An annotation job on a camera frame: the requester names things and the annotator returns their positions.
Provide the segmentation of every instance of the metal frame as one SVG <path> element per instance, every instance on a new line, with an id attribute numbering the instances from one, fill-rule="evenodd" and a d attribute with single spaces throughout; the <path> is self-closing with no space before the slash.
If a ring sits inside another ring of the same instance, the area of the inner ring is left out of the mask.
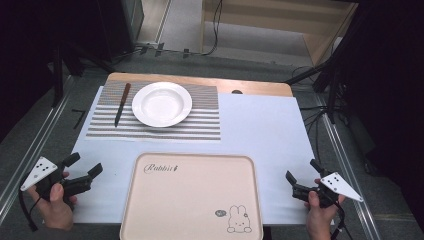
<path id="1" fill-rule="evenodd" d="M 32 141 L 28 151 L 25 153 L 22 158 L 19 166 L 16 168 L 13 176 L 9 180 L 6 188 L 0 195 L 0 226 L 3 224 L 4 219 L 7 216 L 10 208 L 13 205 L 16 196 L 18 195 L 18 190 L 20 188 L 19 182 L 24 177 L 25 173 L 29 172 L 35 163 L 38 161 L 40 152 L 44 147 L 47 139 L 50 136 L 54 126 L 56 125 L 60 115 L 65 108 L 68 99 L 69 93 L 75 85 L 75 80 L 72 76 L 69 76 L 65 82 L 64 86 L 64 96 L 62 100 L 57 104 L 55 108 L 52 108 L 47 115 L 46 120 Z"/>
<path id="2" fill-rule="evenodd" d="M 325 105 L 325 100 L 318 94 L 316 95 L 316 100 L 319 106 Z M 349 157 L 346 154 L 337 129 L 335 125 L 330 122 L 330 119 L 328 118 L 327 114 L 324 115 L 323 120 L 325 128 L 327 129 L 328 136 L 330 137 L 330 141 L 333 145 L 334 152 L 336 153 L 337 160 L 339 161 L 344 179 L 364 199 L 363 202 L 353 201 L 353 203 L 355 205 L 359 220 L 362 223 L 362 228 L 364 229 L 365 235 L 369 240 L 382 239 L 377 229 L 377 226 L 375 225 L 375 221 L 368 207 L 366 198 L 362 193 L 361 187 L 355 177 L 355 173 L 353 172 L 352 166 L 350 165 Z"/>

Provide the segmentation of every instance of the plate rim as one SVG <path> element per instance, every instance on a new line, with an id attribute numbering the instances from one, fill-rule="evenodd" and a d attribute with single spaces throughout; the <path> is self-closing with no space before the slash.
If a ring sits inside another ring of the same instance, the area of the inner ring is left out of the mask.
<path id="1" fill-rule="evenodd" d="M 140 103 L 138 99 L 140 98 L 141 98 L 140 100 L 143 99 L 141 95 L 144 94 L 145 96 L 147 96 L 151 92 L 149 91 L 150 89 L 155 90 L 159 88 L 174 90 L 175 93 L 177 93 L 183 100 L 183 107 L 181 112 L 179 113 L 178 116 L 173 118 L 171 121 L 164 122 L 164 121 L 158 121 L 153 118 L 147 117 L 147 115 L 142 113 L 141 108 L 137 107 L 137 104 L 139 105 Z M 184 119 L 186 119 L 186 117 L 190 114 L 192 107 L 193 107 L 193 99 L 191 97 L 191 94 L 188 92 L 188 90 L 184 88 L 183 86 L 181 86 L 180 84 L 173 83 L 173 82 L 150 83 L 137 91 L 131 103 L 132 112 L 134 116 L 137 118 L 137 120 L 139 120 L 141 123 L 146 124 L 147 126 L 150 126 L 150 127 L 170 127 L 170 126 L 176 125 L 182 122 Z"/>

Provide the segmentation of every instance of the finger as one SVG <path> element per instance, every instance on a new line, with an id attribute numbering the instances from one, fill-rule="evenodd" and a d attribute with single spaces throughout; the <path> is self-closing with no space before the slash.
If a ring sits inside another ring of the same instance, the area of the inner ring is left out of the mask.
<path id="1" fill-rule="evenodd" d="M 346 197 L 345 196 L 343 196 L 343 195 L 339 195 L 339 203 L 341 204 L 344 200 L 346 199 Z"/>
<path id="2" fill-rule="evenodd" d="M 308 194 L 308 201 L 311 208 L 319 207 L 318 193 L 316 193 L 315 191 L 310 191 Z"/>
<path id="3" fill-rule="evenodd" d="M 78 201 L 78 198 L 76 196 L 70 196 L 69 201 L 71 201 L 72 204 L 76 204 Z"/>
<path id="4" fill-rule="evenodd" d="M 63 186 L 59 183 L 53 185 L 50 190 L 50 203 L 52 208 L 59 208 L 63 206 Z"/>
<path id="5" fill-rule="evenodd" d="M 328 207 L 328 211 L 331 212 L 332 214 L 336 214 L 337 211 L 339 210 L 339 207 L 337 207 L 335 204 L 331 205 Z"/>
<path id="6" fill-rule="evenodd" d="M 36 187 L 35 185 L 28 188 L 27 192 L 29 193 L 29 195 L 31 196 L 32 200 L 37 201 L 38 198 L 40 197 L 40 195 L 38 195 L 38 193 L 35 191 Z"/>

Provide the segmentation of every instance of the black wall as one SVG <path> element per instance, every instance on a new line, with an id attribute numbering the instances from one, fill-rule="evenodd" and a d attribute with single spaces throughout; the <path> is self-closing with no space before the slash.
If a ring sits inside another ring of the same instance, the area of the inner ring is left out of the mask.
<path id="1" fill-rule="evenodd" d="M 0 141 L 52 86 L 46 32 L 32 8 L 0 5 Z"/>
<path id="2" fill-rule="evenodd" d="M 375 144 L 367 159 L 401 187 L 424 229 L 424 7 L 375 2 L 345 55 L 346 101 Z"/>

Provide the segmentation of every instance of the tripod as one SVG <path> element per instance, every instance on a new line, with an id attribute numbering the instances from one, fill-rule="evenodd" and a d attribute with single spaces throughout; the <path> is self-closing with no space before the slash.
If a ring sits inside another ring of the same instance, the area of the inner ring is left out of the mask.
<path id="1" fill-rule="evenodd" d="M 355 43 L 360 38 L 360 29 L 368 19 L 368 14 L 372 10 L 373 5 L 366 5 L 367 3 L 365 2 L 361 2 L 359 4 L 358 9 L 356 10 L 352 19 L 352 23 L 350 24 L 346 32 L 346 35 L 343 37 L 339 46 L 336 48 L 333 54 L 331 54 L 328 60 L 311 70 L 308 70 L 304 73 L 299 74 L 298 76 L 295 76 L 283 82 L 288 85 L 293 85 L 305 78 L 308 78 L 320 72 L 320 75 L 313 84 L 313 89 L 315 92 L 323 92 L 324 89 L 328 85 L 330 85 L 327 108 L 324 111 L 327 113 L 327 116 L 332 124 L 335 123 L 333 114 L 336 102 L 337 87 L 339 86 L 339 83 L 344 77 L 344 66 L 346 66 L 348 62 L 349 50 L 353 48 L 358 48 L 358 44 L 356 44 L 355 46 Z"/>
<path id="2" fill-rule="evenodd" d="M 63 97 L 63 74 L 62 74 L 62 61 L 68 67 L 71 75 L 81 76 L 84 67 L 80 63 L 78 56 L 84 57 L 107 73 L 115 72 L 115 69 L 108 66 L 102 60 L 97 58 L 96 56 L 90 54 L 82 47 L 71 43 L 61 41 L 59 42 L 53 49 L 53 85 L 54 85 L 54 100 L 52 107 L 56 107 L 57 104 Z"/>

